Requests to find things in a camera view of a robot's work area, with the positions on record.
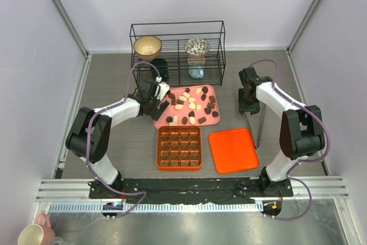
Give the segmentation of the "orange chocolate box tray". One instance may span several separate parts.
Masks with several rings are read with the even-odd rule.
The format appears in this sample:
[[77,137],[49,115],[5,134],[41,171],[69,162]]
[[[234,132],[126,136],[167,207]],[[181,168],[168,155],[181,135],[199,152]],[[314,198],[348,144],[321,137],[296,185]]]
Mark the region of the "orange chocolate box tray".
[[161,171],[198,171],[202,167],[201,129],[163,126],[158,130],[157,167]]

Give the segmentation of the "metal tongs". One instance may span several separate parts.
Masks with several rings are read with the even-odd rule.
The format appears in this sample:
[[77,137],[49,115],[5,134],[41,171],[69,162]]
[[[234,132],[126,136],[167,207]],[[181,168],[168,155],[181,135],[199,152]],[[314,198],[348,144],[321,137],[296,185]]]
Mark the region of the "metal tongs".
[[266,115],[266,106],[265,105],[262,105],[260,107],[260,120],[259,120],[259,127],[258,127],[258,130],[257,130],[257,136],[256,138],[254,137],[253,135],[253,132],[252,132],[252,128],[251,128],[251,124],[250,124],[250,121],[248,119],[248,116],[247,116],[247,113],[245,112],[243,114],[244,116],[244,119],[245,119],[245,123],[246,123],[246,126],[247,126],[247,129],[249,130],[249,133],[251,135],[251,138],[252,138],[252,141],[253,141],[253,144],[254,144],[254,147],[256,149],[259,148],[260,146],[260,141],[261,141],[261,135],[262,135],[262,132],[263,132],[263,125],[264,125],[264,118],[265,118],[265,115]]

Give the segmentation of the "orange box lid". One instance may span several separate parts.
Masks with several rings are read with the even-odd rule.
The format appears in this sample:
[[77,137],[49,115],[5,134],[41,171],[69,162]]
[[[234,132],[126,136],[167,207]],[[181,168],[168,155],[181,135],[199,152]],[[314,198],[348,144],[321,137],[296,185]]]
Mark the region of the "orange box lid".
[[260,165],[252,135],[246,128],[211,133],[209,144],[219,174],[252,170]]

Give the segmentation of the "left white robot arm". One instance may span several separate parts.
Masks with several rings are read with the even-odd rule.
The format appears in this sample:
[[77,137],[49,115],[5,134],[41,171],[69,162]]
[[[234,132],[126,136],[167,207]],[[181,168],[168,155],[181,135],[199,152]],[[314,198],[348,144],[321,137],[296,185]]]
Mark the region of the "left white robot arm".
[[65,147],[85,162],[96,181],[103,185],[102,191],[107,197],[117,198],[123,189],[122,175],[107,155],[112,128],[142,115],[157,121],[170,105],[164,100],[169,92],[170,86],[165,82],[145,80],[118,102],[78,110]]

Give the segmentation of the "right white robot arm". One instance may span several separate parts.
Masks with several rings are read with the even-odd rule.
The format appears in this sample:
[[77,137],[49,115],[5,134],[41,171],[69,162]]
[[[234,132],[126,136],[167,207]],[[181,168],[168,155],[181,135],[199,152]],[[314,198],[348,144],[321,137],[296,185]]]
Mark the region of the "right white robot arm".
[[296,164],[324,149],[325,135],[318,106],[307,106],[279,88],[268,76],[260,77],[253,67],[239,72],[239,113],[257,114],[260,105],[269,107],[280,119],[280,152],[261,170],[259,191],[274,195],[286,183]]

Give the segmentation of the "pink tray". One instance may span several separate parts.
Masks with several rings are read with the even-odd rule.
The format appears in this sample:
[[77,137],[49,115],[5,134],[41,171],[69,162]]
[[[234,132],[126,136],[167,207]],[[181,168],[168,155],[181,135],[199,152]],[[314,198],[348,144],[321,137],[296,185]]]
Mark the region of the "pink tray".
[[154,122],[156,129],[163,126],[209,126],[220,121],[215,89],[209,84],[171,88],[163,101],[169,105]]

